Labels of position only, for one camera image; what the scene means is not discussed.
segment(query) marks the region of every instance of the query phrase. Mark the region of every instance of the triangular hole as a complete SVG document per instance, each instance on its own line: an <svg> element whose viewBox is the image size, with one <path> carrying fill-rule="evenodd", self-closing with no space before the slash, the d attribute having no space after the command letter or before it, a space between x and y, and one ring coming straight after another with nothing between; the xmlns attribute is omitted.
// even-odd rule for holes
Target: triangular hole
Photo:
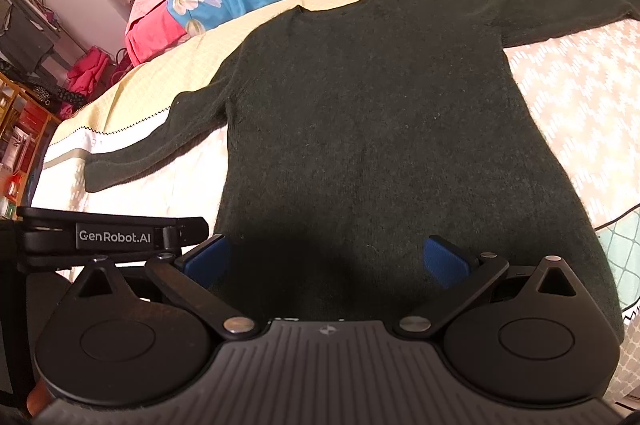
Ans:
<svg viewBox="0 0 640 425"><path fill-rule="evenodd" d="M113 291L111 291L111 285L107 280L107 276L101 269L95 269L91 272L84 286L82 286L79 296L95 297L96 295L109 295L111 293L113 293Z"/></svg>
<svg viewBox="0 0 640 425"><path fill-rule="evenodd" d="M562 295L563 297L575 296L575 290L569 280L564 276L560 268L550 268L546 272L545 278L538 288L540 293L549 293L551 295Z"/></svg>

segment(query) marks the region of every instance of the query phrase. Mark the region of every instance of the metal screw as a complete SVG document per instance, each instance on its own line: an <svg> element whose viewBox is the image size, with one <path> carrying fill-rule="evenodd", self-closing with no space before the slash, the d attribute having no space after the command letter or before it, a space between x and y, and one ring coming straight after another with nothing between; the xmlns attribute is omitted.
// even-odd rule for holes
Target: metal screw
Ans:
<svg viewBox="0 0 640 425"><path fill-rule="evenodd" d="M422 333L431 327L431 322L418 315L405 317L400 321L400 328L409 333Z"/></svg>
<svg viewBox="0 0 640 425"><path fill-rule="evenodd" d="M247 333L255 328L255 322L247 317L231 317L224 321L223 326L229 333Z"/></svg>

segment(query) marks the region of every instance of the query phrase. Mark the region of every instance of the sweater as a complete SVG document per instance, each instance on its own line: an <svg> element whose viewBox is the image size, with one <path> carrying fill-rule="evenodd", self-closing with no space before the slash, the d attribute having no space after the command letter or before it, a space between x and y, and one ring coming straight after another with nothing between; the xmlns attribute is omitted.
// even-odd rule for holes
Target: sweater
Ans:
<svg viewBox="0 0 640 425"><path fill-rule="evenodd" d="M632 16L640 0L361 0L258 27L144 140L92 155L86 190L228 124L212 288L258 320L391 321L442 294L438 234L511 264L562 256L622 340L604 252L503 47Z"/></svg>

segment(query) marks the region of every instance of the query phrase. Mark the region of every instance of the ribbed gray surface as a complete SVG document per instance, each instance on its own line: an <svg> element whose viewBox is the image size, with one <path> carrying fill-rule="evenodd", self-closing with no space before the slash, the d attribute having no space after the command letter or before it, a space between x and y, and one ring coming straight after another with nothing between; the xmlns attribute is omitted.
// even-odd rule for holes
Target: ribbed gray surface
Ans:
<svg viewBox="0 0 640 425"><path fill-rule="evenodd" d="M171 400L110 413L56 401L34 423L609 425L618 421L611 409L596 401L553 411L513 409L489 401L454 379L432 345L396 339L380 322L276 321L264 336L224 345L209 371Z"/></svg>

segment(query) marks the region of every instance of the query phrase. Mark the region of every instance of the metal rack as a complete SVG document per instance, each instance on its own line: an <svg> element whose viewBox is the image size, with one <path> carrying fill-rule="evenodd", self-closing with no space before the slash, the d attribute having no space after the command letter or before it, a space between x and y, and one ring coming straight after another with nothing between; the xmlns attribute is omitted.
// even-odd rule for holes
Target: metal rack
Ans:
<svg viewBox="0 0 640 425"><path fill-rule="evenodd" d="M45 10L50 10L49 8L47 8L47 7L46 7L46 5L45 5L45 0L29 0L29 1L31 2L31 4L34 4L34 5L35 5L39 10L40 10L40 12L44 12ZM83 53L86 53L86 48L85 48L82 44L80 44L80 43L76 40L76 38L75 38L75 37L73 37L73 35L71 35L71 34L70 34L70 33L69 33L65 28L64 28L64 26L62 26L61 24L60 24L59 26L54 26L54 25L52 25L49 21L47 21L46 19L44 19L44 21L49 25L49 27L50 27L52 30L55 30L55 31L58 31L58 32L63 31L63 32L66 34L66 36L68 36L68 37L69 37L69 39L71 39L71 40L73 41L73 43L74 43L74 44L76 44L76 46L78 46L78 47L82 50L82 52L83 52Z"/></svg>

